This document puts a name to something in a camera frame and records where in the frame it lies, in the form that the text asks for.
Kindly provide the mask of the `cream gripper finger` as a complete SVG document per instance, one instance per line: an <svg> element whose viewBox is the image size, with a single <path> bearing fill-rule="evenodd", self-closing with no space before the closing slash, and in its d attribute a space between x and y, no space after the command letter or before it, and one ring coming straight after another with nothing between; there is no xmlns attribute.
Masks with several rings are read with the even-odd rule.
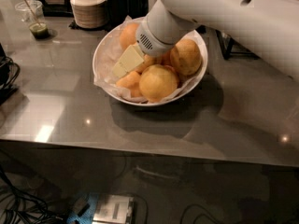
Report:
<svg viewBox="0 0 299 224"><path fill-rule="evenodd" d="M112 68L112 73L124 77L144 62L144 53L138 45L130 45Z"/></svg>

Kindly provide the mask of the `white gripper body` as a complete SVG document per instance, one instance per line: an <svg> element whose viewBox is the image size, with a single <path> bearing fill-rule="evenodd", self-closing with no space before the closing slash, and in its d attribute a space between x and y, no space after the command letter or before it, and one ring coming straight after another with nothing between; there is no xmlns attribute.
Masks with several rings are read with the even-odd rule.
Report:
<svg viewBox="0 0 299 224"><path fill-rule="evenodd" d="M157 0L138 26L135 38L145 54L158 57L198 26L197 21L187 18L182 5L173 1Z"/></svg>

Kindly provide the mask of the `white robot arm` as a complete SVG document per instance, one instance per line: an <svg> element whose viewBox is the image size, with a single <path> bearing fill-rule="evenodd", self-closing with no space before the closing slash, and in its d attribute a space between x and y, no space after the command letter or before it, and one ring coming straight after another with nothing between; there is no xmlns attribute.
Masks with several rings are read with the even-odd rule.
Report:
<svg viewBox="0 0 299 224"><path fill-rule="evenodd" d="M298 0L157 0L136 31L137 50L160 56L201 25L299 80Z"/></svg>

